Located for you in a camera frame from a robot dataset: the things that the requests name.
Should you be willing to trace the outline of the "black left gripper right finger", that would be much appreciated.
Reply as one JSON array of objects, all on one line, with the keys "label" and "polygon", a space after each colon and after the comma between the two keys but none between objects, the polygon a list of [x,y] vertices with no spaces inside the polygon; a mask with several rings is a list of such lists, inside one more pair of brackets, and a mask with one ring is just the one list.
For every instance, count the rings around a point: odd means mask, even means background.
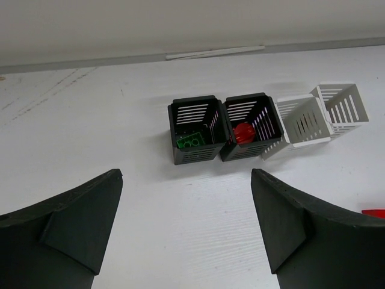
[{"label": "black left gripper right finger", "polygon": [[384,220],[253,169],[251,190],[280,288],[384,288]]}]

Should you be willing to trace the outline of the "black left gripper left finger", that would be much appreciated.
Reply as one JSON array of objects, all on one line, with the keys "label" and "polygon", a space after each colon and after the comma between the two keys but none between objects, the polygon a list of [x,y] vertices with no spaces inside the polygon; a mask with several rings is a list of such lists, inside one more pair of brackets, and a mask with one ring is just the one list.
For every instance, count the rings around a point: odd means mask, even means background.
[{"label": "black left gripper left finger", "polygon": [[111,169],[1,216],[1,288],[91,288],[100,273],[123,176]]}]

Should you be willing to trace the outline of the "small red lego brick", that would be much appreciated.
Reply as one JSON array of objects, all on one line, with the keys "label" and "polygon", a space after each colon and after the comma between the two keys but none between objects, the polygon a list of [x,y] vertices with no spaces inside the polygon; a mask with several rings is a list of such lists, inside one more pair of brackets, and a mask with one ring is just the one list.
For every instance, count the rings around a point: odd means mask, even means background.
[{"label": "small red lego brick", "polygon": [[367,216],[385,219],[385,209],[362,210],[362,214],[367,215]]}]

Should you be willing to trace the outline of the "red round lego piece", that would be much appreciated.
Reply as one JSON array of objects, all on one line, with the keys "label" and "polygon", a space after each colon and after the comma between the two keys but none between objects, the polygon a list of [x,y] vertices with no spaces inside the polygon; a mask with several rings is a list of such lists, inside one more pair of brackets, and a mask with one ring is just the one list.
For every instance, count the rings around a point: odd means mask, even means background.
[{"label": "red round lego piece", "polygon": [[253,125],[249,123],[239,123],[235,128],[233,128],[233,133],[238,145],[252,143],[256,137],[256,130]]}]

